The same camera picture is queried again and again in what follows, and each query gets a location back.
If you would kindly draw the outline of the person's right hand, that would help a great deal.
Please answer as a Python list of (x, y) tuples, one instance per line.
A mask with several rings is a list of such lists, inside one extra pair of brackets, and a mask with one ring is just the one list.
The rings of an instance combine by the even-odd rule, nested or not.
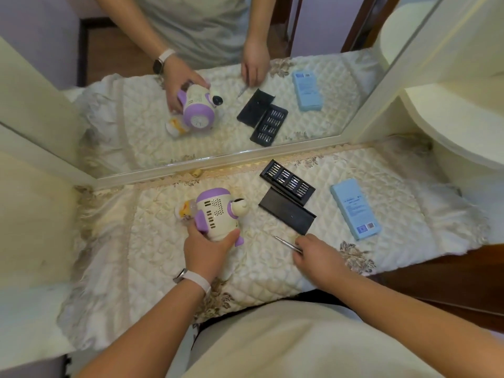
[(312, 285), (328, 293), (344, 287), (350, 270), (337, 249), (312, 234), (298, 236), (295, 245), (301, 253), (293, 252), (293, 263)]

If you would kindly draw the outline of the person's left hand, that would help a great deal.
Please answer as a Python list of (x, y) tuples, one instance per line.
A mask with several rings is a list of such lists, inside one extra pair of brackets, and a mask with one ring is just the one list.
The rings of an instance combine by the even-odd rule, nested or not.
[(210, 241), (200, 233), (194, 220), (188, 223), (187, 232), (183, 247), (186, 268), (212, 284), (223, 269), (230, 250), (219, 250), (218, 242)]

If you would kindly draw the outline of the silver precision screwdriver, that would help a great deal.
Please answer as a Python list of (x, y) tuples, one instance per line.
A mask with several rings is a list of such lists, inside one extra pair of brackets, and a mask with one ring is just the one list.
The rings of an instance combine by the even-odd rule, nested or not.
[(286, 247), (290, 248), (291, 250), (297, 252), (298, 254), (303, 255), (303, 250), (299, 248), (297, 245), (289, 243), (288, 241), (285, 241), (276, 235), (272, 235), (272, 237), (277, 241), (279, 241), (280, 243), (282, 243), (283, 245), (285, 245)]

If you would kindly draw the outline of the purple white toy robot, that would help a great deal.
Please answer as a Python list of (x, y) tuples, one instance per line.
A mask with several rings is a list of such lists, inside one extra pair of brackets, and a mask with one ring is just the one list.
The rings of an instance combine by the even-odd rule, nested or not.
[(239, 219), (249, 210), (247, 200), (234, 198), (225, 188), (213, 188), (179, 204), (174, 215), (180, 221), (194, 221), (200, 233), (210, 241), (218, 242), (239, 227)]

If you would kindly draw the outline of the person's left forearm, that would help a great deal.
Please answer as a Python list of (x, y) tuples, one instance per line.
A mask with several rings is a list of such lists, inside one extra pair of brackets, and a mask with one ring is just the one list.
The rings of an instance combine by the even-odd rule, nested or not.
[(200, 285), (182, 280), (77, 378), (165, 378), (204, 297)]

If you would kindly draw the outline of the person's right forearm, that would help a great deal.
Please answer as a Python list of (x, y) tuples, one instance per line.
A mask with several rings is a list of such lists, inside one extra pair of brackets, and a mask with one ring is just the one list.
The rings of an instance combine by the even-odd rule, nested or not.
[(504, 378), (504, 342), (469, 321), (340, 270), (316, 285), (447, 378)]

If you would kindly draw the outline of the black case sleeve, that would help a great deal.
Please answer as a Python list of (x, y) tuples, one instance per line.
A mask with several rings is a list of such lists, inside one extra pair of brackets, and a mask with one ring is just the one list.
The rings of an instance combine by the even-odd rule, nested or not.
[(270, 187), (258, 205), (299, 235), (306, 235), (317, 217), (273, 187)]

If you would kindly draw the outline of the white band wristwatch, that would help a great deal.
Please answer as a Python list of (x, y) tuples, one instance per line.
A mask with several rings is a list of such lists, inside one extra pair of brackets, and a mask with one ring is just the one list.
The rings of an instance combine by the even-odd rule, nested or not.
[(180, 283), (182, 280), (187, 279), (195, 284), (199, 285), (203, 291), (205, 292), (205, 296), (208, 296), (211, 292), (211, 284), (198, 273), (192, 272), (187, 268), (184, 268), (180, 271), (180, 273), (173, 278), (173, 282), (175, 284)]

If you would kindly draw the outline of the light blue flat box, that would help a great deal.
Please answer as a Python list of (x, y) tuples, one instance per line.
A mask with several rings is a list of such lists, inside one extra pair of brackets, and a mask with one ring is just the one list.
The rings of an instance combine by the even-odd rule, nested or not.
[(329, 190), (356, 241), (381, 232), (381, 225), (356, 179), (350, 178), (331, 185)]

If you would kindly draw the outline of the black screwdriver bit tray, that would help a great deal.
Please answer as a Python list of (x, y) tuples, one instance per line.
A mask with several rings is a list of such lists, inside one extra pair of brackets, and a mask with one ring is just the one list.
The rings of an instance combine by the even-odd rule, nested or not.
[(272, 159), (260, 177), (300, 206), (305, 206), (315, 188)]

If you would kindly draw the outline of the cream quilted floral cloth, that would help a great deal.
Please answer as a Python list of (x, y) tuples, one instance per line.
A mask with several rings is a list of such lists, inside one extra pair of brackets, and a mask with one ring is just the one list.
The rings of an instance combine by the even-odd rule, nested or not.
[[(341, 250), (350, 268), (369, 276), (488, 243), (488, 219), (460, 196), (439, 167), (427, 139), (393, 136), (377, 144), (340, 145), (280, 158), (315, 187), (306, 209), (317, 217), (312, 233)], [(251, 205), (241, 220), (244, 245), (230, 251), (194, 323), (291, 297), (313, 287), (293, 266), (297, 234), (261, 209), (269, 189), (266, 162), (176, 175), (82, 197), (79, 257), (72, 292), (57, 319), (75, 350), (104, 349), (173, 286), (185, 267), (185, 223), (174, 209), (204, 190), (224, 187)], [(381, 232), (356, 241), (329, 190), (357, 180)]]

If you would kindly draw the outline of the beige shirt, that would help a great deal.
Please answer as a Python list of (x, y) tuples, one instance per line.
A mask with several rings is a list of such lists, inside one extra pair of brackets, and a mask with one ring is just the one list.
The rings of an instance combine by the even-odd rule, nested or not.
[(283, 300), (201, 331), (182, 378), (442, 378), (337, 305)]

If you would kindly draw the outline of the cream framed mirror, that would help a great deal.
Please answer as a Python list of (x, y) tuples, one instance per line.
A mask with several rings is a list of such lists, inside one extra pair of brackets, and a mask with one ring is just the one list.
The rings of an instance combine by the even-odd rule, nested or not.
[[(372, 48), (275, 59), (261, 86), (286, 123), (268, 146), (343, 135), (381, 82), (386, 60)], [(94, 179), (198, 160), (257, 152), (261, 145), (237, 119), (255, 89), (237, 98), (239, 66), (202, 70), (224, 99), (211, 127), (171, 132), (161, 78), (107, 75), (85, 88), (59, 91), (0, 37), (0, 124), (41, 151)]]

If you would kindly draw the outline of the cream rounded side shelf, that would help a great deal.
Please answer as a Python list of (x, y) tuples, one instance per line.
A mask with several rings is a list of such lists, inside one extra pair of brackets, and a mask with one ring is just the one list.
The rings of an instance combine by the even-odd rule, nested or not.
[(405, 0), (372, 48), (385, 77), (348, 127), (357, 143), (425, 133), (450, 182), (504, 244), (504, 0)]

